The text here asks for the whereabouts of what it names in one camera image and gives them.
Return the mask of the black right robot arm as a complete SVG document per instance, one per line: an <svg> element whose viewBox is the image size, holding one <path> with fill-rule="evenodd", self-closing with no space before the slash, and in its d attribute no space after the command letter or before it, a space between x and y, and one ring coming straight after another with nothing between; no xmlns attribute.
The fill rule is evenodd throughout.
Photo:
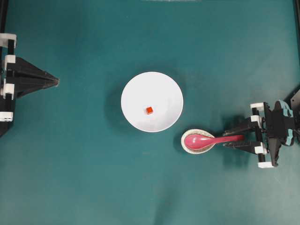
<svg viewBox="0 0 300 225"><path fill-rule="evenodd" d="M256 154L259 168L277 167L281 146L292 146L300 140L300 92L294 92L289 100L290 103L276 101L274 109L266 102L251 104L251 117L225 131L223 136L254 132L256 140L230 141L223 145Z"/></svg>

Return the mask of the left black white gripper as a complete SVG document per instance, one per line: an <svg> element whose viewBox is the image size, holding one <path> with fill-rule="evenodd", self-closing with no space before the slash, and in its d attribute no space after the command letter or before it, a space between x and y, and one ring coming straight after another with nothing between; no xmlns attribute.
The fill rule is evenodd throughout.
<svg viewBox="0 0 300 225"><path fill-rule="evenodd" d="M39 69L21 57L14 50L15 34L1 33L0 47L7 48L7 55L0 61L0 135L3 136L14 119L15 99L29 93L58 86L60 80ZM13 77L14 71L26 77Z"/></svg>

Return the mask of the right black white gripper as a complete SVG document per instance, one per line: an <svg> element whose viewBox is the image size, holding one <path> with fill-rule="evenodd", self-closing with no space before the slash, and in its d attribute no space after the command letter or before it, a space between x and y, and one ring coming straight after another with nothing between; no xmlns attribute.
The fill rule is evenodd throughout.
<svg viewBox="0 0 300 225"><path fill-rule="evenodd" d="M266 102L253 103L250 108L253 115L224 131L223 136L255 132L257 141L225 142L223 146L257 154L259 168L275 168L278 166L281 147L276 132L276 111L271 110Z"/></svg>

